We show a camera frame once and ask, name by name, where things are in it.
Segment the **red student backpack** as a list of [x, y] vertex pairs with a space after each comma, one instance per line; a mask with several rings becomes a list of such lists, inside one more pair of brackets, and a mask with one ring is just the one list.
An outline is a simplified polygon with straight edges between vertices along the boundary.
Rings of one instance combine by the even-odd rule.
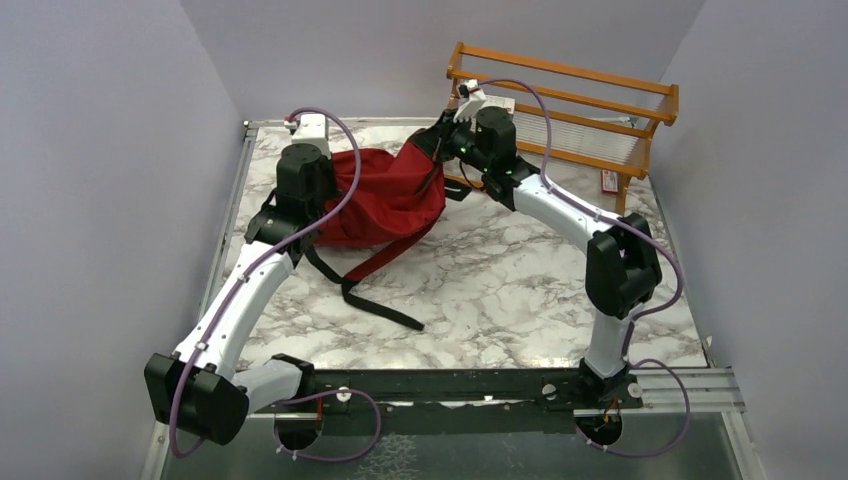
[[[369, 275], [415, 246], [435, 226], [448, 200], [462, 201], [468, 184], [448, 179], [438, 161], [407, 139], [398, 153], [362, 148], [360, 181], [341, 212], [320, 228], [309, 263], [340, 287], [343, 300], [364, 312], [421, 331], [424, 324], [400, 311], [353, 293]], [[318, 254], [319, 246], [381, 249], [345, 274], [336, 272]]]

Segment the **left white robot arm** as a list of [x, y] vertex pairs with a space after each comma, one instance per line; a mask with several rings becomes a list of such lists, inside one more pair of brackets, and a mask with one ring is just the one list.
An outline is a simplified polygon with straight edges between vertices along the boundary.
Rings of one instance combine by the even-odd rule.
[[290, 410], [313, 401], [308, 363], [285, 354], [258, 367], [237, 368], [271, 297], [317, 235], [313, 225], [338, 196], [328, 148], [294, 143], [282, 150], [277, 184], [251, 218], [236, 265], [192, 332], [169, 355], [144, 369], [157, 421], [219, 445], [231, 442], [248, 415], [276, 401]]

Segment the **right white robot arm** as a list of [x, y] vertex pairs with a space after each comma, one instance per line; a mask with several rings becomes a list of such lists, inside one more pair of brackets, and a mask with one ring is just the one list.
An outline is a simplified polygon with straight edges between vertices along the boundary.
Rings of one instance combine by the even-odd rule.
[[638, 214], [613, 217], [556, 189], [519, 154], [505, 109], [485, 107], [475, 120], [459, 123], [453, 114], [444, 110], [434, 125], [412, 135], [412, 144], [437, 163], [457, 159], [478, 170], [491, 199], [547, 225], [584, 253], [584, 287], [595, 314], [577, 393], [589, 406], [604, 405], [625, 381], [636, 317], [662, 279], [648, 222]]

